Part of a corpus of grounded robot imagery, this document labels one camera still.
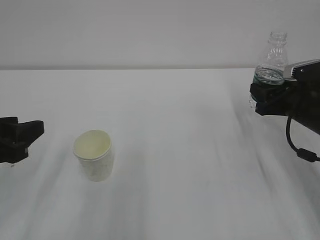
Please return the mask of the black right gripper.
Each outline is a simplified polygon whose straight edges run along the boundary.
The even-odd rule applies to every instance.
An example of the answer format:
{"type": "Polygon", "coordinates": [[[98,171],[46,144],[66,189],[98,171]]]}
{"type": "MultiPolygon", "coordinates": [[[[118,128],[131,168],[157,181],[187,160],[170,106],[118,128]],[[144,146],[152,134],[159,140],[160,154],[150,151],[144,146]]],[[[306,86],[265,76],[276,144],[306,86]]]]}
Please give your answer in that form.
{"type": "Polygon", "coordinates": [[[293,84],[250,85],[250,95],[256,101],[255,112],[261,116],[292,117],[319,134],[320,75],[303,72],[298,76],[286,75],[284,78],[286,81],[293,80],[293,84]]]}

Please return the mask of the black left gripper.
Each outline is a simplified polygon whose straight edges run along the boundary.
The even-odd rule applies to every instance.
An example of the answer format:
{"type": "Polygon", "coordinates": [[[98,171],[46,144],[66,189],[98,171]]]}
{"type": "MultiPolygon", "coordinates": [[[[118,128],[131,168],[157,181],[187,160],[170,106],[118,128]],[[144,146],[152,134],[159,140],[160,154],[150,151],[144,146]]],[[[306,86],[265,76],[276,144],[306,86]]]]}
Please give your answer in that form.
{"type": "Polygon", "coordinates": [[[44,122],[41,120],[18,123],[16,116],[1,117],[0,163],[16,164],[26,159],[29,156],[28,147],[44,132],[44,122]]]}

